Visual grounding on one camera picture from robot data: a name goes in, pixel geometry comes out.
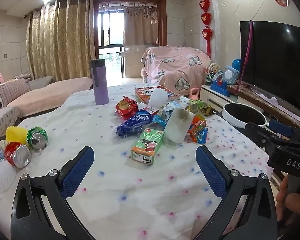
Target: pink plush toy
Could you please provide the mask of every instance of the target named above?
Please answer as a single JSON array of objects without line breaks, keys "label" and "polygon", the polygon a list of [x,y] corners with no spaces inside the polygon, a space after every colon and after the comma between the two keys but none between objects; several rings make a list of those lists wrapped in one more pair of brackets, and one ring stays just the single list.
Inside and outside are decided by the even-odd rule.
[{"label": "pink plush toy", "polygon": [[0,84],[3,84],[4,83],[4,81],[3,81],[3,76],[2,76],[2,74],[0,73]]},{"label": "pink plush toy", "polygon": [[199,99],[200,88],[192,88],[190,89],[190,100],[198,100]]}]

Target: human hand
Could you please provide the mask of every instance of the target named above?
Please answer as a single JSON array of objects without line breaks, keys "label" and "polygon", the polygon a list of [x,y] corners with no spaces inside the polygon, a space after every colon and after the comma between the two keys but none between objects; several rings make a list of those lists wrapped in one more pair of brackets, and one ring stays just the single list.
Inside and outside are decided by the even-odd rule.
[{"label": "human hand", "polygon": [[[280,221],[283,215],[283,201],[287,192],[288,186],[288,176],[286,176],[280,184],[279,193],[277,194],[276,200],[276,210],[277,210],[277,220]],[[300,194],[298,193],[290,193],[285,200],[286,207],[294,212],[299,214],[300,212]]]}]

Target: black tv screen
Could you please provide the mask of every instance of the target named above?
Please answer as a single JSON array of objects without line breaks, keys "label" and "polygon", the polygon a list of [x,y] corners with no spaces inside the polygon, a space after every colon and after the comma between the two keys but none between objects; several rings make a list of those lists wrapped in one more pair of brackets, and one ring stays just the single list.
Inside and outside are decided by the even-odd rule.
[{"label": "black tv screen", "polygon": [[[249,21],[240,22],[241,70],[249,28]],[[300,110],[300,28],[253,21],[253,43],[242,81],[276,95]]]}]

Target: silver screw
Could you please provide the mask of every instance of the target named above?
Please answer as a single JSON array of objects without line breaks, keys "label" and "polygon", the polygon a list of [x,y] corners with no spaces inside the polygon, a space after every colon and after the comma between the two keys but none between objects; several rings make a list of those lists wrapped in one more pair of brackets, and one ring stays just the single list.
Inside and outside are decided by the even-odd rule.
[{"label": "silver screw", "polygon": [[261,177],[262,179],[268,179],[268,176],[267,176],[266,174],[264,174],[264,173],[261,173],[261,174],[260,174],[260,177]]},{"label": "silver screw", "polygon": [[22,174],[21,175],[21,180],[25,180],[26,178],[28,178],[28,174]]},{"label": "silver screw", "polygon": [[58,173],[57,170],[51,170],[51,171],[49,171],[49,175],[50,176],[55,176],[57,173]]},{"label": "silver screw", "polygon": [[235,176],[235,177],[239,175],[239,171],[237,171],[237,170],[231,170],[230,173],[232,176]]}]

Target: brown curtain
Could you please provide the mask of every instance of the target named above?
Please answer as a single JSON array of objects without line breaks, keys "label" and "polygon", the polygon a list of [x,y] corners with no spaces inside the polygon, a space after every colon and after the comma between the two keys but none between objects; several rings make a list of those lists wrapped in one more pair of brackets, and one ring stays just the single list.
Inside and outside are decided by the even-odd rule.
[{"label": "brown curtain", "polygon": [[155,45],[158,39],[156,11],[124,13],[124,45]]},{"label": "brown curtain", "polygon": [[91,77],[93,0],[56,0],[28,16],[26,50],[34,79]]}]

